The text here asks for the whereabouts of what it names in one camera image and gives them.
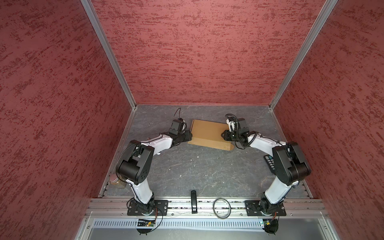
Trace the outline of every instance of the black rubber ring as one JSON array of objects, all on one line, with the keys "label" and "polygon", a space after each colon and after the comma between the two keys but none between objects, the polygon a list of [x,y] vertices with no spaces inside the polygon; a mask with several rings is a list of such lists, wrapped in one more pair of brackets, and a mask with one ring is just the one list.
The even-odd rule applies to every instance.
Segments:
[{"label": "black rubber ring", "polygon": [[[224,202],[228,205],[228,207],[229,207],[229,211],[228,211],[228,213],[227,213],[225,216],[223,216],[223,217],[222,217],[222,216],[219,216],[219,215],[217,214],[216,210],[215,210],[215,204],[216,204],[216,202],[219,201],[219,200],[224,201]],[[216,215],[216,217],[218,217],[218,218],[220,218],[220,219],[226,219],[226,218],[229,217],[229,215],[231,215],[231,205],[229,204],[229,202],[228,202],[227,200],[225,200],[225,199],[223,199],[223,198],[218,198],[218,199],[216,199],[216,200],[214,201],[213,210],[214,210],[214,214]]]}]

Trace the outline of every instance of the red textured wall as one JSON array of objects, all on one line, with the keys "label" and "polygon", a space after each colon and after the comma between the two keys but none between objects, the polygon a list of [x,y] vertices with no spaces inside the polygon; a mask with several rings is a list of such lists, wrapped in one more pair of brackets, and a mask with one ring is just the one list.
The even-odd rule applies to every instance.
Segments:
[{"label": "red textured wall", "polygon": [[342,239],[384,239],[384,2],[339,0],[275,113]]},{"label": "red textured wall", "polygon": [[0,4],[0,239],[73,239],[130,107],[80,1]]},{"label": "red textured wall", "polygon": [[324,0],[94,0],[140,104],[268,105]]}]

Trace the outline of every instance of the metal vent grille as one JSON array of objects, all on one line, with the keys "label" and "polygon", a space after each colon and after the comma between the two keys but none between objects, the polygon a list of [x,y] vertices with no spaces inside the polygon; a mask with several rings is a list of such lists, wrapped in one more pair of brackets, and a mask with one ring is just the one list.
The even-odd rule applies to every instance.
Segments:
[{"label": "metal vent grille", "polygon": [[[96,218],[94,228],[136,228],[138,218],[118,219],[118,218]],[[247,230],[263,231],[262,219],[209,219],[209,218],[164,218],[158,228],[185,228],[185,229],[205,229],[205,230]]]}]

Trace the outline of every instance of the robotic arm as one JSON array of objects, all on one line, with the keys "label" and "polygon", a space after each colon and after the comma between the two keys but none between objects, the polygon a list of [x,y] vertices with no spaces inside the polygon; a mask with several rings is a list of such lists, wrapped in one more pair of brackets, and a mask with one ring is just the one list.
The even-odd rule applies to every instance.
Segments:
[{"label": "robotic arm", "polygon": [[273,156],[276,178],[262,194],[259,205],[264,215],[271,215],[281,207],[291,188],[311,173],[311,168],[296,142],[279,142],[264,137],[258,132],[250,132],[244,118],[237,119],[233,114],[226,117],[229,130],[222,133],[226,141],[235,141],[242,149],[253,147]]},{"label": "robotic arm", "polygon": [[144,215],[152,213],[154,207],[154,194],[147,181],[152,157],[181,142],[190,141],[192,133],[185,131],[185,127],[185,122],[179,118],[172,121],[168,132],[156,138],[143,142],[132,140],[118,160],[116,174],[130,185],[134,193],[133,201]]}]

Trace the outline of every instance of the black mounting plate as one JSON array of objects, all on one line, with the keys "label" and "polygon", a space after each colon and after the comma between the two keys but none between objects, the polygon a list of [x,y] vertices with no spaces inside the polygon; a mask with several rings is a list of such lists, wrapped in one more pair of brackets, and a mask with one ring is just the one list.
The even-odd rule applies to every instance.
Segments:
[{"label": "black mounting plate", "polygon": [[[168,200],[155,200],[155,207],[157,207],[157,209],[160,209],[163,212],[163,216],[166,216],[167,211],[168,211]],[[146,215],[143,215],[137,209],[136,201],[130,201],[127,215],[128,216],[140,216],[140,217],[146,216]],[[155,215],[155,211],[152,211],[152,213],[150,213],[148,216],[154,216],[154,215]]]},{"label": "black mounting plate", "polygon": [[[244,201],[245,203],[245,210],[247,211],[247,215],[250,217],[254,217],[254,216],[264,216],[264,214],[262,214],[261,211],[259,210],[256,210],[254,207],[249,207],[250,204],[255,204],[255,206],[258,206],[259,205],[259,200],[246,200]],[[285,207],[283,204],[281,204],[281,208],[279,211],[276,212],[276,216],[281,216],[281,217],[284,217],[284,216],[287,216],[287,213],[285,212]]]}]

